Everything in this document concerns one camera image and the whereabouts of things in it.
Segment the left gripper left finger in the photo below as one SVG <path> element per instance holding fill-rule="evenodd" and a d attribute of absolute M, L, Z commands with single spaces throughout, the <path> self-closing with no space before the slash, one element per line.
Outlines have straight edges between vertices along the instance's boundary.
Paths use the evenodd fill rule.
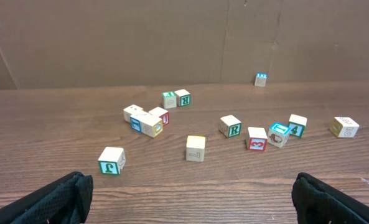
<path fill-rule="evenodd" d="M 0 208 L 0 223 L 85 223 L 93 197 L 93 177 L 79 171 Z"/>

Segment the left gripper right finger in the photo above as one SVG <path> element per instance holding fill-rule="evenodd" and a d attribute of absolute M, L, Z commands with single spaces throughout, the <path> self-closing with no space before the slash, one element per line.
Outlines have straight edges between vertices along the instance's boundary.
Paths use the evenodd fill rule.
<path fill-rule="evenodd" d="M 369 223 L 369 207 L 325 182 L 301 172 L 292 186 L 298 224 Z"/>

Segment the green number four block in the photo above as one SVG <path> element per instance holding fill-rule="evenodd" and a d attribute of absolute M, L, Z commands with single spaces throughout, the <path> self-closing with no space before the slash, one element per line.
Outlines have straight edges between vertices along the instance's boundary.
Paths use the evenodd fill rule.
<path fill-rule="evenodd" d="M 291 129 L 289 134 L 301 138 L 306 128 L 307 118 L 292 114 L 289 118 L 288 126 Z"/>

